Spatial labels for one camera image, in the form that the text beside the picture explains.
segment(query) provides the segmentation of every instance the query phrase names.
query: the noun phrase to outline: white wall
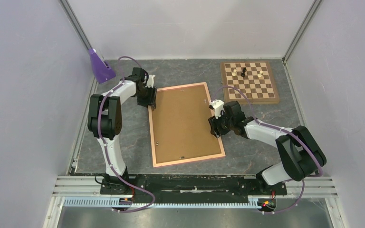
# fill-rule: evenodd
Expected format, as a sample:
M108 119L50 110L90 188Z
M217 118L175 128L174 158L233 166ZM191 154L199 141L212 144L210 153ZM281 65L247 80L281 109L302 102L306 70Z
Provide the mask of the white wall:
M0 0L0 228L42 227L93 78L56 0Z
M283 57L312 0L70 0L105 59Z
M289 73L350 227L365 227L365 1L324 1Z

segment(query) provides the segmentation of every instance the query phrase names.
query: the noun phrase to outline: gray tabletop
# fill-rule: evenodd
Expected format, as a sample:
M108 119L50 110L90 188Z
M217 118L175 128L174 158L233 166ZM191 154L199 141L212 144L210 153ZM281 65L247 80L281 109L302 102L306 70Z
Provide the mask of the gray tabletop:
M184 84L206 82L211 96L221 86L220 62L222 60L142 60L139 61L149 73L156 75L155 85L158 88ZM116 68L115 61L109 61ZM299 123L288 80L278 59L269 60L280 96L279 104L255 104L256 116L267 123L297 127ZM136 64L126 60L120 62L125 76L130 75ZM121 76L98 85L97 93L103 93L114 87ZM220 93L216 97L223 99ZM250 109L241 106L247 116ZM122 105L123 128L120 134L122 157L129 173L181 173L181 174L255 174L280 162L276 148L265 143L247 140L233 132L222 136L226 157L154 168L149 134L147 108L138 106L136 98L128 99ZM76 172L104 173L106 165L103 153L96 138L86 129L80 148Z

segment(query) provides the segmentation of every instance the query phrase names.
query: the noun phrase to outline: purple object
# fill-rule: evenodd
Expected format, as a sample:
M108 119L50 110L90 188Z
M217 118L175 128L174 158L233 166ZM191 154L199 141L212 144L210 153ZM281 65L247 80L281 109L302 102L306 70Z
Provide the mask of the purple object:
M111 78L115 78L115 72L107 61L102 61L97 55L96 50L90 49L90 62L92 63L93 73L99 83L106 82Z

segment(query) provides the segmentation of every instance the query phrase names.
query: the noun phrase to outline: chessboard frame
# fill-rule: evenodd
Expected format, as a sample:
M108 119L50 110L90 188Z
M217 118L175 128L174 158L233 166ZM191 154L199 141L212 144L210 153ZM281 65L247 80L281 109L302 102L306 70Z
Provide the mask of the chessboard frame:
M250 102L252 104L278 104L280 102L280 97L279 97L279 93L276 87L276 83L275 83L275 78L273 76L272 73L272 68L269 65L269 61L266 60L242 60L242 61L224 61L221 62L221 77L222 77L222 85L223 86L227 86L227 78L226 78L226 70L225 70L225 64L226 63L231 63L231 64L236 64L236 63L265 63L267 65L267 71L269 73L269 79L271 81L272 84L272 88L274 91L274 95L275 98L249 98ZM242 98L236 98L236 99L231 99L229 97L229 91L228 88L224 88L223 89L223 96L224 96L224 102L230 102L230 101L238 101L240 104L246 104L247 101L244 97Z

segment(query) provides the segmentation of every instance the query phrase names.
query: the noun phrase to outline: corkboard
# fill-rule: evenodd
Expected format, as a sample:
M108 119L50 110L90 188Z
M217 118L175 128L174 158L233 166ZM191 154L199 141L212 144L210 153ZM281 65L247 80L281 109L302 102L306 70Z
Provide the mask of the corkboard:
M211 134L209 100L206 82L157 90L157 108L149 108L154 167L225 156L221 138Z

